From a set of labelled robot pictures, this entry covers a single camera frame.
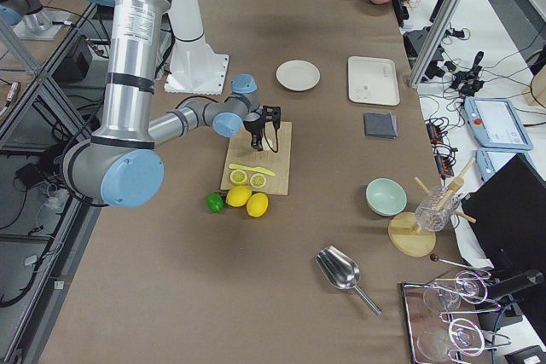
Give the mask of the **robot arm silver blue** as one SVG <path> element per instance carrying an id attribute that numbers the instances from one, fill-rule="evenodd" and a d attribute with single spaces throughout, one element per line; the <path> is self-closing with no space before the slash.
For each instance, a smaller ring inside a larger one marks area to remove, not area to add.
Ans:
<path id="1" fill-rule="evenodd" d="M 85 202 L 134 208 L 160 189 L 164 165 L 157 145 L 209 126 L 235 136 L 262 107 L 252 76 L 232 79 L 220 103 L 190 101 L 151 118 L 160 28 L 168 15 L 177 40 L 173 54 L 176 85 L 220 79 L 224 57 L 206 43 L 197 0 L 87 0 L 113 8 L 110 58 L 100 127 L 71 147 L 62 160 L 69 191 Z"/>

